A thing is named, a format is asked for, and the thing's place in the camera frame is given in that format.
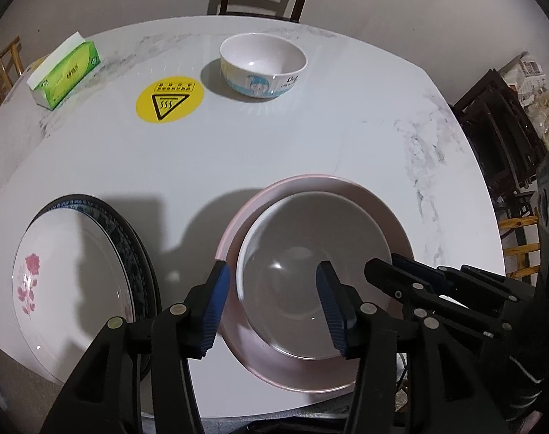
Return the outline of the yellow blue cartoon bowl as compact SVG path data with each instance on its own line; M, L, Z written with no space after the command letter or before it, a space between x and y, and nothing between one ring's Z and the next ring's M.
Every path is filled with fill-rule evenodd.
M237 93L273 99L294 87L308 58L300 47L280 36L239 33L222 42L220 64L222 77Z

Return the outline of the bamboo chair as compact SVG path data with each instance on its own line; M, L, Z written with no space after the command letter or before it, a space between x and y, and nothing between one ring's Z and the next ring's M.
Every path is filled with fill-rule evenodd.
M0 107L23 74L21 40L17 36L0 52Z

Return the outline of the white pink Rabbit bowl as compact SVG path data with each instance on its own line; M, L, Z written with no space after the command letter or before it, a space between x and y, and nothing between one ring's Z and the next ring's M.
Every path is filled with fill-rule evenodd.
M252 329L283 355L334 358L317 289L317 267L330 261L340 281L380 307L364 268L390 259L386 238L360 206L327 192L297 193L269 206L247 232L237 260L236 293Z

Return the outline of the large blue floral plate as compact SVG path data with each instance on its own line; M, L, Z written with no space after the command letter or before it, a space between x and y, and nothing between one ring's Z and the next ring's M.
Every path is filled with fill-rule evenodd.
M44 206L34 218L57 209L78 210L94 218L105 229L114 242L116 251L120 253L127 271L135 311L134 322L153 318L161 308L156 276L145 249L130 224L104 201L84 194L58 198Z

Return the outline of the white plate pink flowers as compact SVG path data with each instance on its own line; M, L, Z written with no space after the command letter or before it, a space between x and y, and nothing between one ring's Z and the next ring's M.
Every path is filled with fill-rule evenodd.
M29 224L12 279L21 335L59 383L67 381L108 319L135 321L120 253L105 229L78 210L50 210Z

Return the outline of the yellow round warning sticker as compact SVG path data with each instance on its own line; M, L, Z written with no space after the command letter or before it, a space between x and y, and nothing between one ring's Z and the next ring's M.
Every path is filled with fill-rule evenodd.
M135 104L146 123L172 123L192 114L202 103L204 87L188 76L170 76L147 86Z

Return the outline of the small bamboo stool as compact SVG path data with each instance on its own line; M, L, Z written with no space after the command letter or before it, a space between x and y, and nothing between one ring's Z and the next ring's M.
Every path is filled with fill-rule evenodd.
M539 210L535 192L502 200L496 218L509 278L535 285L540 268Z

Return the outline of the dark stacked chairs right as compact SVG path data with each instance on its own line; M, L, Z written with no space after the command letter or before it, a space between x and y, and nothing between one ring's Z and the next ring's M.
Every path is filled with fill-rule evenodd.
M492 199L505 198L535 179L546 147L498 71L488 71L451 106L480 165Z

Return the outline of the bags of goods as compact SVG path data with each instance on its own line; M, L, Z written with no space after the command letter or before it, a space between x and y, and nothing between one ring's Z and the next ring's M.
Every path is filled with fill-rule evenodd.
M500 69L500 76L516 93L536 134L549 149L549 88L539 62L527 51L521 52Z

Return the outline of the green tissue box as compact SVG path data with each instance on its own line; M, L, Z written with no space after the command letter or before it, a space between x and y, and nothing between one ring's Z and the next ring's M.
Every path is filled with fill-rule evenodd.
M100 63L95 43L74 33L33 65L26 84L35 103L53 111Z

